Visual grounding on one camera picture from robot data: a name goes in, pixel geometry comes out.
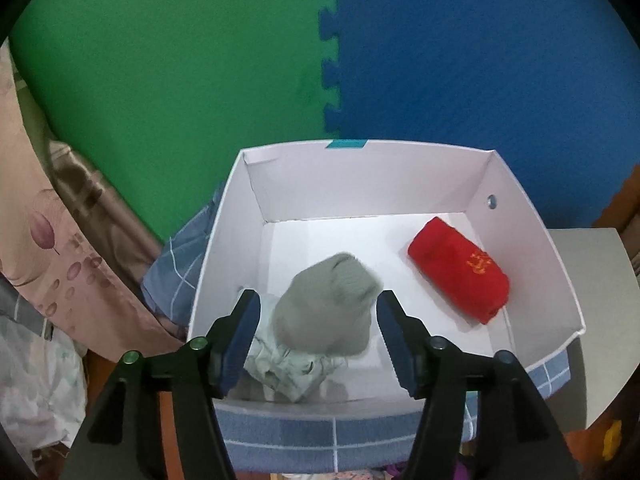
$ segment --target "folded red towel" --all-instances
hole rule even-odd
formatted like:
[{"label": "folded red towel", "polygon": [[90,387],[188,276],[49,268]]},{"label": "folded red towel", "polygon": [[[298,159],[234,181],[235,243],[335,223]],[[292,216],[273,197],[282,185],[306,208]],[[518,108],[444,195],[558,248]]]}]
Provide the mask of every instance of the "folded red towel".
[{"label": "folded red towel", "polygon": [[409,257],[460,310],[487,324],[507,303],[509,279],[472,241],[436,217],[409,245]]}]

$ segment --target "gray sock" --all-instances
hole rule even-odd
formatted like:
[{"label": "gray sock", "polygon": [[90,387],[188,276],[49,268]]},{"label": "gray sock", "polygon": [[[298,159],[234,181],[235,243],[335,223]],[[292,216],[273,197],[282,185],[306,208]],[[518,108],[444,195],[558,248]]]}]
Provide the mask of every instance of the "gray sock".
[{"label": "gray sock", "polygon": [[350,356],[369,343],[382,285],[352,255],[334,254],[299,272],[273,311],[276,341],[311,354]]}]

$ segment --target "screw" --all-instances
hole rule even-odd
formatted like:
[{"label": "screw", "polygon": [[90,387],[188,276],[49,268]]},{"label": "screw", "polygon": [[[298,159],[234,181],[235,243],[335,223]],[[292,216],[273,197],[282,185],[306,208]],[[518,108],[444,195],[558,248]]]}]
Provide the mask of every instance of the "screw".
[{"label": "screw", "polygon": [[189,346],[193,349],[193,350],[202,350],[205,346],[207,346],[209,344],[209,341],[207,341],[206,337],[197,337],[195,339],[192,339],[191,341],[189,341]]},{"label": "screw", "polygon": [[498,361],[505,363],[506,365],[510,365],[516,360],[516,356],[513,355],[508,350],[500,350],[495,355],[498,358]]},{"label": "screw", "polygon": [[429,344],[435,350],[444,350],[447,347],[447,340],[441,335],[435,335],[430,339]]},{"label": "screw", "polygon": [[135,350],[129,350],[128,352],[125,352],[125,354],[122,356],[122,362],[126,365],[132,365],[138,360],[139,357],[140,357],[140,352],[136,352]]}]

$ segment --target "light green cloth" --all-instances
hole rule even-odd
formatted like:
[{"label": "light green cloth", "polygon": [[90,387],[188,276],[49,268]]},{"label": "light green cloth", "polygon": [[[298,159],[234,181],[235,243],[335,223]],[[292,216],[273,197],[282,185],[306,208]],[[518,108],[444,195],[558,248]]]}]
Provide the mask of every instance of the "light green cloth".
[{"label": "light green cloth", "polygon": [[298,402],[314,391],[327,375],[346,366],[347,360],[297,352],[278,345],[271,329],[271,316],[277,301],[278,298],[269,294],[260,295],[260,323],[244,369],[271,390],[283,394],[292,402]]}]

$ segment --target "blue foam mat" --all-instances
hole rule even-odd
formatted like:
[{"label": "blue foam mat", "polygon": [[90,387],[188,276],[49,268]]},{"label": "blue foam mat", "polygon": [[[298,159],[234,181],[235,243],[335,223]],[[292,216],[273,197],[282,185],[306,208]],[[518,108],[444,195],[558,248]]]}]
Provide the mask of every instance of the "blue foam mat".
[{"label": "blue foam mat", "polygon": [[640,52],[607,0],[337,0],[319,28],[328,131],[496,149],[548,227],[590,225],[640,162]]}]

